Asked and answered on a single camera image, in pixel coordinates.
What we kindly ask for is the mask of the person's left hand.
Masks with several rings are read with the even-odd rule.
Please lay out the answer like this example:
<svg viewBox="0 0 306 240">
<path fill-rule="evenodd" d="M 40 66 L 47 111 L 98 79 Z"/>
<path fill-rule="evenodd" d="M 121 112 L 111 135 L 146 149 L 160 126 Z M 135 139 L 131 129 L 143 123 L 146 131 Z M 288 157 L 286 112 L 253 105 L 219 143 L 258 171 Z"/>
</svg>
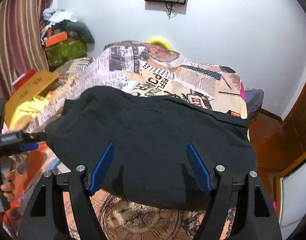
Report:
<svg viewBox="0 0 306 240">
<path fill-rule="evenodd" d="M 3 191 L 3 195 L 8 200 L 13 200 L 15 197 L 14 195 L 15 184 L 13 183 L 13 181 L 15 180 L 15 174 L 13 171 L 8 171 L 5 172 L 3 176 L 7 180 L 6 183 L 1 185 L 1 190 Z"/>
</svg>

